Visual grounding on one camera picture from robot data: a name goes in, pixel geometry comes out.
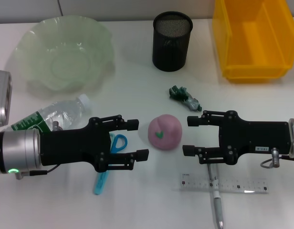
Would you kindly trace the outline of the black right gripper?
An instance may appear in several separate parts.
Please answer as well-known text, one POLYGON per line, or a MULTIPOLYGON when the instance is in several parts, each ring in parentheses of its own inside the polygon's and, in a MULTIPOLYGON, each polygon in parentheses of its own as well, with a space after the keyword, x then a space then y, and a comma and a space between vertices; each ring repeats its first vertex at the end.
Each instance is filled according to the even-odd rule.
POLYGON ((287 155, 291 136, 287 122, 245 121, 236 112, 204 110, 188 116, 188 126, 219 126, 219 147, 183 145, 184 156, 198 156, 200 164, 235 165, 244 154, 270 154, 272 149, 287 155))

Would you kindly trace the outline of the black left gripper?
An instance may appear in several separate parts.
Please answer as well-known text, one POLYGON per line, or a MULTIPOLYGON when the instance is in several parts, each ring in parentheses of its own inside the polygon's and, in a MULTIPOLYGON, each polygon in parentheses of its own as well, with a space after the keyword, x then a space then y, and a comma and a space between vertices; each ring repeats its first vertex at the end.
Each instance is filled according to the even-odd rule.
POLYGON ((40 135, 40 155, 43 166, 87 162, 95 171, 133 170, 135 162, 147 161, 148 149, 131 153, 110 154, 109 131, 136 131, 137 119, 125 121, 121 115, 89 119, 80 129, 61 130, 40 135))

